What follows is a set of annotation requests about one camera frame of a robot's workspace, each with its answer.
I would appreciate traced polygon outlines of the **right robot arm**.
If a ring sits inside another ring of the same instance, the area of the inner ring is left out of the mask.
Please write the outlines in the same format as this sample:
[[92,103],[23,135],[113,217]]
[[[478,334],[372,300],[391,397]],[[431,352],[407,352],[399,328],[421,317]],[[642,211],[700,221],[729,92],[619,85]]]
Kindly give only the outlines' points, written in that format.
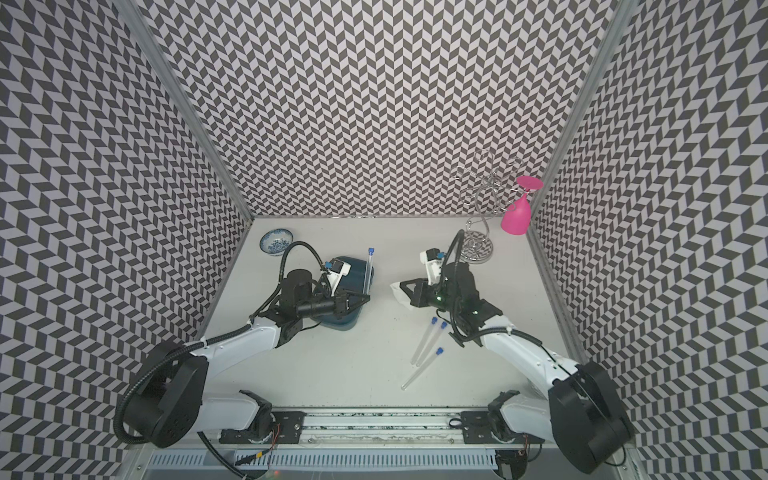
[[499,355],[524,375],[534,391],[501,393],[488,406],[495,435],[528,434],[554,443],[579,471],[589,474],[623,451],[635,429],[608,372],[594,361],[578,363],[517,328],[503,311],[482,298],[464,262],[440,274],[396,282],[396,300],[410,308],[447,315],[450,337]]

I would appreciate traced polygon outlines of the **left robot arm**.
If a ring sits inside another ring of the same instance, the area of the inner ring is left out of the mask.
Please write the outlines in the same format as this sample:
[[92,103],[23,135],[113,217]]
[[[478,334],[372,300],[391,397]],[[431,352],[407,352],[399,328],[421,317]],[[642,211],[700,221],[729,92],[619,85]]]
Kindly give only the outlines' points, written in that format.
[[211,393],[206,384],[249,358],[287,344],[301,332],[305,319],[342,319],[369,302],[369,294],[339,287],[340,279],[330,271],[315,280],[307,270],[294,270],[244,326],[193,343],[158,344],[117,403],[117,438],[159,448],[189,433],[211,430],[250,431],[259,440],[266,438],[273,422],[269,402],[247,390]]

